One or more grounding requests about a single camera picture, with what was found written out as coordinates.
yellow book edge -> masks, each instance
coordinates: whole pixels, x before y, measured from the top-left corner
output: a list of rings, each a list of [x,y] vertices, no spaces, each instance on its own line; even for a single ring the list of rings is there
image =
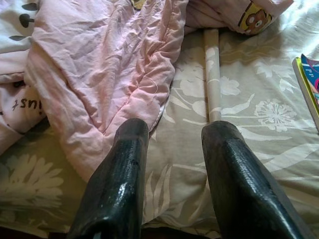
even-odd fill
[[[298,70],[302,76],[302,79],[303,79],[303,82],[304,82],[304,85],[306,86],[306,89],[307,89],[307,92],[311,98],[311,101],[312,101],[312,104],[316,110],[316,113],[317,113],[317,119],[319,119],[319,109],[317,107],[317,103],[316,103],[316,100],[315,100],[315,97],[314,97],[314,94],[313,92],[311,91],[311,88],[309,86],[309,83],[308,83],[308,80],[304,74],[304,70],[303,70],[303,66],[302,66],[302,63],[301,63],[301,58],[300,57],[296,57],[296,63],[297,63],[297,66],[298,66]]]

pink blanket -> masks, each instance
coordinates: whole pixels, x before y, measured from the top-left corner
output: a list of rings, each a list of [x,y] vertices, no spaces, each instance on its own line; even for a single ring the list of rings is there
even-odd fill
[[[184,26],[256,34],[291,0],[42,0],[25,82],[34,86],[67,158],[88,180],[126,119],[157,124]]]

book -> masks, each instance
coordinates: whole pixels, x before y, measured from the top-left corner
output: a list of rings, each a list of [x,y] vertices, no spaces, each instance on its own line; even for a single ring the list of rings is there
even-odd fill
[[[319,61],[311,60],[302,54],[293,60],[293,69],[319,131]]]

bed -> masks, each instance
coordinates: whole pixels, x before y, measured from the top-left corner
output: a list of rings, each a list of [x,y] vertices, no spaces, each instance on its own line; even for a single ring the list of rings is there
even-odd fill
[[[319,238],[319,135],[291,65],[301,53],[319,59],[318,16],[318,0],[296,0],[256,36],[205,29],[184,38],[150,137],[145,227],[219,238],[201,129],[221,114]],[[85,186],[44,119],[0,156],[0,226],[43,238],[66,233]]]

cartoon character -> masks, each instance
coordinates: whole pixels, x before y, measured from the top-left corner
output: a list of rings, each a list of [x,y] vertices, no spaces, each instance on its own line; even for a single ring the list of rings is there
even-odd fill
[[[264,10],[259,10],[257,13],[250,14],[246,19],[245,30],[248,34],[257,34],[268,23],[267,15]]]
[[[238,26],[247,35],[255,35],[265,29],[272,19],[273,17],[270,14],[251,1],[242,14]]]
[[[135,10],[141,10],[145,0],[131,0],[131,3]]]

